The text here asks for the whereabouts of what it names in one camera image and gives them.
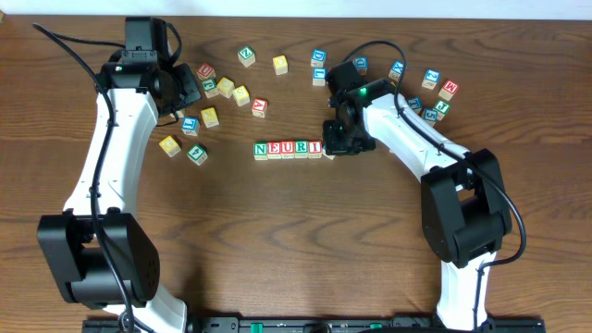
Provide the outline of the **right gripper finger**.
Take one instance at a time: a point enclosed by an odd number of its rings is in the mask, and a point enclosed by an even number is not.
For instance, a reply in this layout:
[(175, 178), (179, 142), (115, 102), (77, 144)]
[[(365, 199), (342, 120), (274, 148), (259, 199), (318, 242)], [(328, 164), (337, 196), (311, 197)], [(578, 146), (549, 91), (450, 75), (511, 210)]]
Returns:
[(323, 123), (323, 142), (328, 155), (349, 154), (351, 151), (348, 139), (340, 121), (326, 120)]
[(365, 132), (359, 132), (354, 137), (354, 151), (367, 152), (376, 149), (376, 140)]

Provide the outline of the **blue P block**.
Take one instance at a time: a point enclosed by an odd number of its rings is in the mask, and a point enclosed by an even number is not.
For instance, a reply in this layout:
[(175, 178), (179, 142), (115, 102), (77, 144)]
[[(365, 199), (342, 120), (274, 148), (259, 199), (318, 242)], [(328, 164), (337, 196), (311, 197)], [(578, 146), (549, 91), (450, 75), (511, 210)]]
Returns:
[(330, 160), (334, 160), (334, 159), (336, 158), (336, 156), (335, 156), (335, 155), (333, 155), (333, 154), (329, 154), (329, 153), (327, 152), (327, 149), (326, 149), (326, 147), (325, 147), (325, 146), (323, 147), (322, 153), (323, 153), (323, 156), (324, 156), (324, 157), (326, 157), (326, 158), (328, 158), (328, 159), (330, 159)]

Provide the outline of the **red I block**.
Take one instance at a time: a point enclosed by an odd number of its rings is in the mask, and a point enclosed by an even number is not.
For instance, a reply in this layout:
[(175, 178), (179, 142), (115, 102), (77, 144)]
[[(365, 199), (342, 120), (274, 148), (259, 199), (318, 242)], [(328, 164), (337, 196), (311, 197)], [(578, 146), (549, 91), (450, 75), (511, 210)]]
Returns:
[(308, 158), (316, 159), (321, 158), (323, 154), (323, 144), (321, 141), (309, 141), (308, 142)]

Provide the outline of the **green R block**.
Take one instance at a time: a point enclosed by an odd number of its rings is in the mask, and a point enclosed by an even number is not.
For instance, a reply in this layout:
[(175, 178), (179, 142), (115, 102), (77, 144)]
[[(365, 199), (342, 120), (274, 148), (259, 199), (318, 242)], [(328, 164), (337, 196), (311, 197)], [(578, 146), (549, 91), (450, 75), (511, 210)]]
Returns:
[(308, 141), (295, 141), (294, 150), (296, 159), (306, 159), (309, 155)]

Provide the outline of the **red u block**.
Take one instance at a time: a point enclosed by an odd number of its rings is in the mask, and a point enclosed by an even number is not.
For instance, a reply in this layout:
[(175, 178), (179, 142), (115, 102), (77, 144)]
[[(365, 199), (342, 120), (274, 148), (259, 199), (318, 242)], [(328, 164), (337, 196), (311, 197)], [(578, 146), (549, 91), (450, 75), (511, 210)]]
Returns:
[(214, 79), (216, 77), (215, 69), (207, 63), (202, 63), (197, 68), (196, 74), (199, 80), (209, 80)]
[(295, 141), (282, 141), (280, 153), (282, 159), (293, 159), (295, 157)]

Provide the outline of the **red E block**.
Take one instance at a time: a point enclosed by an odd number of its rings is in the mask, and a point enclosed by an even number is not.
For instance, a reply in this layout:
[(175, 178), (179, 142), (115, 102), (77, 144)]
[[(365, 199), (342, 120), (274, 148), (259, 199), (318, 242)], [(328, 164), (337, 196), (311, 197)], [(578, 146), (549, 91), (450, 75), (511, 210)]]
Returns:
[(268, 159), (281, 159), (281, 142), (268, 142), (266, 144), (266, 155)]

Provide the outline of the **blue S block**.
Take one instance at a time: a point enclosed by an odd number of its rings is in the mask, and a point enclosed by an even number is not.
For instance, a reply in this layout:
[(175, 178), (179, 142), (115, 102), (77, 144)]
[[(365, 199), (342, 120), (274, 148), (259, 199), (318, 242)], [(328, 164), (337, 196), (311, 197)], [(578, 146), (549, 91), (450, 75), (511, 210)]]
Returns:
[(422, 120), (431, 127), (434, 127), (438, 122), (438, 111), (431, 108), (426, 108), (422, 113)]

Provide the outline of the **green N block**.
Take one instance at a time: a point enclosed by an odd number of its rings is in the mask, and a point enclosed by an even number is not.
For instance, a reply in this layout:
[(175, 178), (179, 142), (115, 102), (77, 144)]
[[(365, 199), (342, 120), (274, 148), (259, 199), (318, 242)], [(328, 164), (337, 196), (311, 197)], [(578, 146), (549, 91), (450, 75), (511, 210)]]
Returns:
[(253, 145), (253, 158), (258, 161), (268, 159), (266, 142), (256, 142)]

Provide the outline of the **yellow block middle left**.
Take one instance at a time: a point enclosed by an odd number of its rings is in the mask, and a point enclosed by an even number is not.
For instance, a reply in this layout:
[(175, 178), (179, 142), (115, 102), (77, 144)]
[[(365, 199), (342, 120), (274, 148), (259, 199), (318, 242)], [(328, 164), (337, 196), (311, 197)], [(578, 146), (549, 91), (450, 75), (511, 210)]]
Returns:
[(203, 123), (207, 128), (212, 128), (219, 125), (219, 119), (216, 109), (214, 107), (205, 108), (201, 111)]

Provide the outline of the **blue L block left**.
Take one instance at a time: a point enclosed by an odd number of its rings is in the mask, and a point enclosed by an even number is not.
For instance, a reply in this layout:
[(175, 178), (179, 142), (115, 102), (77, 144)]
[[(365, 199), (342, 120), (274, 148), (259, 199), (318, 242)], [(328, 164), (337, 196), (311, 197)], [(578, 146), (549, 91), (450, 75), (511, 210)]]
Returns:
[(199, 134), (200, 123), (197, 117), (183, 118), (181, 130), (185, 135), (197, 137)]

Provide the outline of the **yellow block beside R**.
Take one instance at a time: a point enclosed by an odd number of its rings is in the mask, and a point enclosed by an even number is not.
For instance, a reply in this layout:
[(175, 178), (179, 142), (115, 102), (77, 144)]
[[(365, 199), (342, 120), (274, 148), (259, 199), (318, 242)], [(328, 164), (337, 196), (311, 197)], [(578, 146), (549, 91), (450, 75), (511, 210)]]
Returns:
[(232, 91), (232, 96), (237, 103), (237, 106), (244, 106), (250, 103), (250, 94), (244, 85), (235, 88)]

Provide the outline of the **green 4 block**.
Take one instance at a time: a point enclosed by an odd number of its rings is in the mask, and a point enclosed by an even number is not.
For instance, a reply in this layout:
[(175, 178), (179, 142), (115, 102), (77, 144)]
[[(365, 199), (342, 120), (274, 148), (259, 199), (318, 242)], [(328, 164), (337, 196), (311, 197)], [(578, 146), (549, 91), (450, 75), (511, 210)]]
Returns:
[(187, 156), (197, 166), (202, 165), (204, 161), (208, 158), (207, 152), (199, 144), (194, 144), (187, 152)]

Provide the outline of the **green Z block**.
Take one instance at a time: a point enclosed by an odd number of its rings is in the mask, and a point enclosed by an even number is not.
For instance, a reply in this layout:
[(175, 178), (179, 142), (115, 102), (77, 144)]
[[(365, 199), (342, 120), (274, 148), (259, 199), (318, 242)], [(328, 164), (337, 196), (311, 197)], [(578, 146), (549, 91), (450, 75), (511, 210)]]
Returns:
[(255, 51), (248, 45), (245, 45), (238, 51), (238, 59), (248, 68), (256, 61)]

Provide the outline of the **red A block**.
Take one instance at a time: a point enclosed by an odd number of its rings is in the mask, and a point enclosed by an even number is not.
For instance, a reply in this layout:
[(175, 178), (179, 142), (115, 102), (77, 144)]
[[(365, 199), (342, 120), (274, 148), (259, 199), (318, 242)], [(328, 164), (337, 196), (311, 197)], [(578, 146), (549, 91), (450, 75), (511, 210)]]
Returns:
[(254, 117), (265, 118), (268, 102), (265, 99), (255, 98), (252, 103), (252, 114)]

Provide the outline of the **yellow O block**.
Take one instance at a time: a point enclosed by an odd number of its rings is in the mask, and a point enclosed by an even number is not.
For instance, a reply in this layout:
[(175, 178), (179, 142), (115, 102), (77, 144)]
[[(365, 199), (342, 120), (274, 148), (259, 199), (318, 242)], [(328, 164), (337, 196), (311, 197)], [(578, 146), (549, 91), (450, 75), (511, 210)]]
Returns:
[(275, 56), (272, 61), (274, 70), (278, 76), (286, 74), (289, 71), (288, 60), (284, 55)]

